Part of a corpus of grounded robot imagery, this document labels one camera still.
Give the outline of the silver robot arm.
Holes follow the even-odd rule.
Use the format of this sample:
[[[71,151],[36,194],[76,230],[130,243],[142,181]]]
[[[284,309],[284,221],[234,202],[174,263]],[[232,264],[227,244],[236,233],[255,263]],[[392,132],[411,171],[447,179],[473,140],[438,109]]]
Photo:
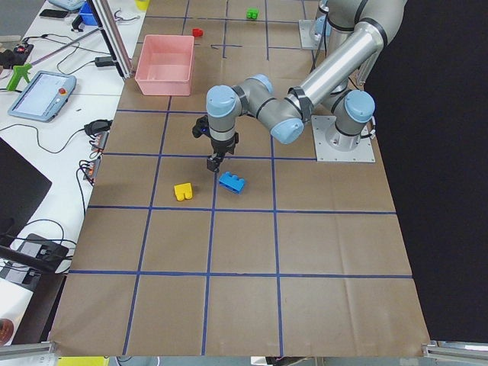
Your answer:
[[[363,126],[373,117],[374,100],[361,90],[348,89],[348,78],[357,72],[364,84],[379,54],[397,35],[405,1],[321,1],[317,17],[331,29],[326,58],[316,64],[287,97],[274,96],[271,81],[258,74],[234,86],[215,85],[207,92],[206,114],[197,119],[192,133],[207,136],[213,147],[207,169],[218,172],[227,153],[239,142],[236,118],[249,115],[259,120],[282,144],[290,144],[320,104],[336,116],[331,133],[339,136],[335,149],[348,151],[361,138]]]
[[[331,33],[331,26],[328,23],[329,8],[327,2],[327,0],[319,0],[315,20],[310,27],[310,36],[316,42],[320,41],[322,36],[328,38]]]

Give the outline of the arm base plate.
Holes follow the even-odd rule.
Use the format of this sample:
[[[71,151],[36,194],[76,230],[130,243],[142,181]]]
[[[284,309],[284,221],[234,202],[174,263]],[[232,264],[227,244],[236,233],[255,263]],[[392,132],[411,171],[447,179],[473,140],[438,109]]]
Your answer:
[[[310,36],[310,27],[312,26],[313,21],[314,20],[298,21],[298,29],[300,33],[300,46],[302,50],[316,50],[319,45],[319,41],[318,42],[314,41]],[[329,37],[325,38],[325,40],[323,41],[323,45],[321,46],[322,50],[325,49],[328,42],[329,42]]]
[[[336,128],[335,116],[312,116],[313,141],[317,162],[375,163],[371,138],[361,138],[367,127],[357,136],[346,136]]]

